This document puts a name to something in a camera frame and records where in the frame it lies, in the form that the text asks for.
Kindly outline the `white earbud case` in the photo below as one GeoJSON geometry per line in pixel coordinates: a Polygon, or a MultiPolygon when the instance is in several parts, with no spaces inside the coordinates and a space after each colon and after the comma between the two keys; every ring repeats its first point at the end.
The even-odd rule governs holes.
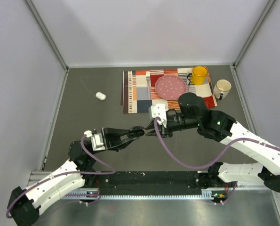
{"type": "Polygon", "coordinates": [[[101,92],[97,92],[96,93],[96,98],[98,98],[99,100],[104,101],[106,99],[106,95],[101,93],[101,92]]]}

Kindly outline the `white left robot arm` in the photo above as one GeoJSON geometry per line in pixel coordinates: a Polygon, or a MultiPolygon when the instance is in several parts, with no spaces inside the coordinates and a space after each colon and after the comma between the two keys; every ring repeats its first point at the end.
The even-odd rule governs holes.
{"type": "Polygon", "coordinates": [[[120,151],[144,135],[141,126],[130,129],[87,130],[80,141],[71,143],[69,156],[57,170],[24,189],[15,188],[9,199],[6,217],[18,226],[32,226],[47,208],[71,191],[92,186],[96,175],[112,175],[114,167],[95,157],[103,151],[120,151]]]}

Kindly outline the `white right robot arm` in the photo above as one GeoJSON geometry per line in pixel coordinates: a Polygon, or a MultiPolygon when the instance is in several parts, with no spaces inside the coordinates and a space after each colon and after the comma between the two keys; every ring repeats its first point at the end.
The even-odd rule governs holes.
{"type": "Polygon", "coordinates": [[[150,136],[157,136],[166,152],[180,165],[192,169],[208,169],[212,185],[229,182],[263,183],[267,188],[280,193],[280,148],[255,135],[233,117],[209,110],[201,97],[194,93],[182,94],[178,99],[180,112],[169,115],[164,104],[151,105],[152,122],[150,136]],[[196,128],[199,135],[225,145],[224,150],[210,163],[190,166],[177,159],[166,146],[163,138],[173,132],[196,128]],[[219,162],[221,156],[232,147],[255,160],[251,164],[219,162]]]}

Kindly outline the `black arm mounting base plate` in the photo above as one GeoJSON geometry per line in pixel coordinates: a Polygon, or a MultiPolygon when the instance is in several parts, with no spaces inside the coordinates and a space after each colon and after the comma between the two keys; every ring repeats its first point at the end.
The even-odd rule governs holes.
{"type": "Polygon", "coordinates": [[[191,171],[121,171],[98,176],[104,195],[182,195],[199,194],[191,171]]]}

